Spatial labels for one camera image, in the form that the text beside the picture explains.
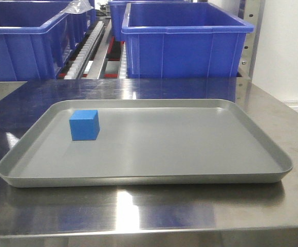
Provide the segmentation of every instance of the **blue bin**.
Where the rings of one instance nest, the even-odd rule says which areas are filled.
[[[72,0],[36,0],[36,1],[50,1],[50,2],[72,2]],[[91,6],[94,7],[94,0],[89,0]],[[82,14],[75,14],[72,17],[73,20],[73,27],[75,30],[75,41],[76,43],[80,43],[84,37],[85,33],[89,29],[89,27],[95,22],[96,20],[96,12],[95,9],[91,9],[86,13]]]
[[[111,15],[111,29],[113,30],[113,34],[115,36],[116,41],[124,41],[124,36],[122,34],[122,23],[124,19],[124,13],[126,9],[126,5],[128,3],[148,3],[148,2],[163,2],[164,0],[157,1],[157,0],[128,0],[128,1],[120,1],[120,0],[113,0],[108,2],[110,6],[110,15]]]
[[[75,48],[67,4],[0,1],[0,81],[56,77]]]
[[[235,77],[254,26],[209,3],[127,4],[130,78]]]

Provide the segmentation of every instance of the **tray rim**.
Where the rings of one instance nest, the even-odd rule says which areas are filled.
[[[240,173],[238,175],[246,175],[246,176],[251,176],[251,175],[258,175],[258,174],[278,174],[280,176],[280,179],[271,181],[271,182],[253,182],[253,183],[274,183],[274,182],[278,182],[280,181],[287,173],[289,173],[292,169],[293,169],[293,161],[290,158],[290,156],[266,133],[264,132],[261,127],[259,127],[256,122],[251,119],[248,114],[241,109],[236,103],[229,101],[229,100],[225,100],[225,99],[75,99],[75,100],[63,100],[63,101],[59,101],[57,103],[52,104],[43,114],[42,116],[26,131],[26,133],[20,138],[20,140],[4,155],[4,157],[0,160],[0,177],[6,181],[9,185],[14,186],[14,187],[29,187],[29,186],[18,186],[18,182],[15,184],[14,180],[17,181],[21,181],[21,180],[28,180],[28,179],[32,179],[34,181],[42,181],[42,180],[62,180],[62,179],[69,179],[69,180],[119,180],[119,179],[126,179],[126,178],[131,178],[131,179],[141,179],[141,178],[170,178],[170,177],[179,177],[179,178],[190,178],[190,177],[200,177],[200,176],[219,176],[221,174],[185,174],[185,175],[146,175],[146,176],[122,176],[122,177],[63,177],[63,178],[48,178],[48,177],[43,177],[43,178],[19,178],[19,177],[11,177],[8,176],[8,174],[4,174],[4,172],[2,172],[2,169],[4,168],[5,162],[6,160],[8,160],[8,158],[12,155],[14,155],[15,150],[22,145],[23,142],[25,142],[25,140],[28,140],[28,138],[30,138],[31,134],[33,134],[32,132],[36,131],[36,128],[38,127],[38,125],[43,125],[41,122],[43,121],[43,119],[46,118],[46,116],[48,115],[48,113],[50,111],[57,111],[56,113],[60,112],[60,111],[64,111],[64,110],[74,110],[74,109],[78,109],[77,107],[70,107],[71,103],[81,103],[81,102],[109,102],[111,104],[116,104],[117,102],[122,102],[123,104],[135,104],[140,103],[140,104],[146,104],[147,102],[150,102],[152,104],[157,105],[156,107],[153,106],[146,106],[146,107],[140,107],[138,105],[134,105],[132,107],[120,107],[120,106],[116,106],[116,107],[104,107],[104,108],[97,108],[97,109],[149,109],[149,108],[161,108],[161,109],[166,109],[166,108],[222,108],[222,109],[227,109],[227,110],[232,110],[232,109],[236,109],[236,111],[239,111],[240,114],[243,114],[243,116],[245,116],[247,118],[247,123],[250,122],[250,125],[252,125],[254,128],[256,128],[260,134],[264,135],[264,138],[267,139],[268,142],[270,142],[270,144],[272,144],[277,150],[278,152],[280,152],[284,158],[287,160],[287,162],[289,163],[287,166],[287,169],[284,169],[282,172],[268,172],[268,173]],[[159,106],[162,103],[166,103],[166,102],[170,102],[171,106]],[[209,103],[209,105],[211,105],[211,107],[208,106],[199,106],[199,105],[192,105],[192,106],[182,106],[182,104],[186,104],[186,103],[191,103],[191,102],[196,102],[197,104],[200,104],[201,102],[206,102]],[[45,123],[43,126],[45,129],[47,127],[47,125],[50,123],[50,121],[48,121],[47,123]],[[267,150],[263,145],[262,147],[271,155],[271,152],[269,150]],[[22,153],[22,155],[18,156],[18,160],[24,155],[24,153]],[[224,173],[223,175],[236,175],[233,173]],[[113,184],[104,184],[104,185],[130,185],[130,183],[113,183]],[[157,183],[136,183],[136,184],[157,184]],[[182,184],[182,183],[171,183],[168,182],[166,184]],[[60,187],[60,186],[32,186],[32,187]]]

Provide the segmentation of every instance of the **plastic bag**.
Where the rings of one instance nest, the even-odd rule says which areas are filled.
[[[88,2],[88,0],[73,0],[61,12],[70,14],[82,14],[91,9],[93,9],[93,7]]]

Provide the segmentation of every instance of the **blue cube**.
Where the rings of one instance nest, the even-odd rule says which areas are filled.
[[[100,131],[97,110],[76,110],[69,124],[72,140],[95,140]]]

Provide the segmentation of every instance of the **gray tray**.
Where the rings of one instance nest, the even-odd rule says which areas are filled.
[[[98,109],[97,140],[71,140],[76,109]],[[217,99],[62,101],[0,161],[15,187],[272,183],[291,169],[236,104]]]

